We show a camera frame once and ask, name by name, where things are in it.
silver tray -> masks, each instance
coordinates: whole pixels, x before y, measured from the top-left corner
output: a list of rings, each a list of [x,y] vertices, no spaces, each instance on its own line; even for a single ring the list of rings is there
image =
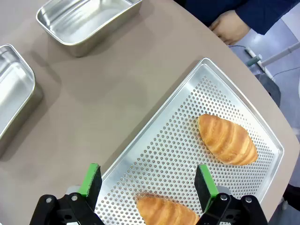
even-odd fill
[[[259,153],[255,163],[224,165],[199,136],[197,117],[210,113],[242,125]],[[201,215],[195,169],[206,164],[218,186],[233,196],[262,201],[284,149],[265,120],[234,83],[203,59],[103,175],[95,212],[107,225],[143,224],[136,208],[147,193],[186,205]]]
[[[71,54],[87,54],[103,38],[138,13],[142,0],[50,0],[38,23]]]
[[[0,157],[42,97],[21,55],[11,45],[0,46]]]

beige tabletop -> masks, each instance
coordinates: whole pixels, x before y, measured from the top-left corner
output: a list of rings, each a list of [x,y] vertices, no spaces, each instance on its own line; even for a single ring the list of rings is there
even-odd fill
[[[88,56],[74,58],[36,22],[44,3],[0,3],[0,45],[20,52],[45,94],[0,159],[0,223],[28,224],[41,195],[62,197],[82,182],[91,162],[107,170],[203,57],[231,78],[285,149],[262,202],[270,219],[299,143],[262,85],[218,37],[172,0],[145,0],[139,15]]]

baking tray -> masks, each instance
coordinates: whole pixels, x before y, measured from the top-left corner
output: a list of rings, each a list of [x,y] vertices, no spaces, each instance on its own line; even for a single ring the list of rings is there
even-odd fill
[[[42,97],[21,55],[11,45],[0,46],[0,157]]]
[[[245,166],[220,163],[202,142],[197,118],[204,113],[242,125],[258,149]],[[284,149],[259,112],[209,59],[200,61],[103,175],[95,212],[107,225],[143,224],[136,200],[146,194],[181,203],[199,215],[194,187],[198,164],[206,164],[217,186],[240,199],[261,202]]]
[[[36,19],[72,55],[81,57],[137,14],[141,4],[142,0],[50,0]]]

croissant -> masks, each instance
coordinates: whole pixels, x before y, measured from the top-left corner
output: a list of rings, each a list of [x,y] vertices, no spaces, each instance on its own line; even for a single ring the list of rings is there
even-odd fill
[[[240,125],[208,114],[199,116],[198,125],[203,142],[222,163],[246,165],[257,160],[257,149]]]
[[[157,197],[143,197],[137,208],[146,225],[195,225],[199,217],[186,206]]]

bolt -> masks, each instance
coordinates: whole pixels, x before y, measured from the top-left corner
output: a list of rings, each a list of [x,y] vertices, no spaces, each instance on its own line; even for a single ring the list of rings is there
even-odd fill
[[[252,202],[252,199],[250,197],[246,197],[246,202],[247,203],[251,203]]]
[[[76,195],[72,196],[72,201],[76,201],[78,199],[78,197]]]
[[[227,200],[227,196],[226,195],[221,195],[221,200],[226,201]]]
[[[52,201],[52,198],[47,198],[47,199],[46,199],[46,202],[47,202],[47,203],[50,203],[51,201]]]

